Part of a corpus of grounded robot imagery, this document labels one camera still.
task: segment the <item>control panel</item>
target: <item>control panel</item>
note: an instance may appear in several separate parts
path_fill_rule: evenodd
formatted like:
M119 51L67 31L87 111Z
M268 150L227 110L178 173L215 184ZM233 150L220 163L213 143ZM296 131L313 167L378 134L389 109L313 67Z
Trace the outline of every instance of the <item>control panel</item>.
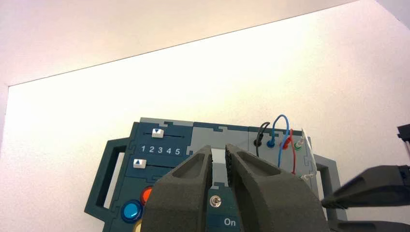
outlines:
M213 186L208 192L207 231L238 232L240 221L235 199L228 187L225 144L233 144L255 154L253 141L258 127L245 127L201 122L141 118L135 122L129 138L107 142L85 212L105 222L103 232L138 232L144 220L144 206L152 186L163 175L183 162L204 145L212 147ZM281 141L285 130L266 129L259 147L260 158L275 164L279 146L266 146L271 136ZM298 141L301 131L293 131ZM124 152L117 183L109 207L104 207L118 154ZM291 172L292 149L282 152L281 168ZM296 151L296 175L313 174L312 154L303 145ZM316 178L305 180L318 195Z

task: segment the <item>cable plug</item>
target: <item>cable plug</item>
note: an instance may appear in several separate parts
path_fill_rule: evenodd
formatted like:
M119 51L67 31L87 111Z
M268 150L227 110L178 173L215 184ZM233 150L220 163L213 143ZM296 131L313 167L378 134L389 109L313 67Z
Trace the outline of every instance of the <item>cable plug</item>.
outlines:
M305 174L305 175L301 175L300 178L302 180L309 180L312 179L315 175L314 174Z
M259 137L258 138L256 138L254 141L253 141L253 145L255 145L255 146L261 146L262 145L262 139L264 138L264 134L263 133L260 133L259 134Z
M273 148L275 146L275 139L269 140L266 145L268 146L268 148Z

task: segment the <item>orange button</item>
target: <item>orange button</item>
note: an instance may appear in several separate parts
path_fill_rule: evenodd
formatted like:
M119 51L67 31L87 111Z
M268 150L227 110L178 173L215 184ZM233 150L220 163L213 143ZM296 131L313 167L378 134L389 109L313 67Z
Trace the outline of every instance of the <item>orange button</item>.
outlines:
M142 205L145 205L146 202L148 201L148 198L151 195L151 191L152 191L152 186L148 186L144 190L142 190L141 197L140 197Z

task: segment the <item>white cable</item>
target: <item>white cable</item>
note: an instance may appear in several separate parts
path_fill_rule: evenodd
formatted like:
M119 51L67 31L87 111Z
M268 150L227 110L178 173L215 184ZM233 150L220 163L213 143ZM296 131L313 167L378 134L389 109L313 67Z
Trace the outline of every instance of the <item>white cable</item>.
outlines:
M302 128L302 137L305 138L307 148L309 150L310 156L312 157L312 166L313 166L313 171L314 171L313 174L316 176L316 173L318 172L318 167L316 166L315 155L313 154L312 146L310 145L308 135L306 134L306 131L303 128Z

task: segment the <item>white wall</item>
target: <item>white wall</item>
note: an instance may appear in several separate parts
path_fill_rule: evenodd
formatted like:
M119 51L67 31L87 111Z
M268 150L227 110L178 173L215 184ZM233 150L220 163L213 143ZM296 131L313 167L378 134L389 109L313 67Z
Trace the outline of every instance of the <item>white wall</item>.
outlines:
M0 81L0 147L3 139L4 117L6 115L7 95L9 87Z
M0 76L15 85L351 1L2 0Z
M83 210L105 143L141 116L259 126L284 113L337 161L342 183L408 164L396 136L410 120L408 44L404 25L361 0L10 87L0 231L100 232ZM350 220L408 215L348 210Z
M410 1L408 0L377 0L390 11L400 22L410 29Z

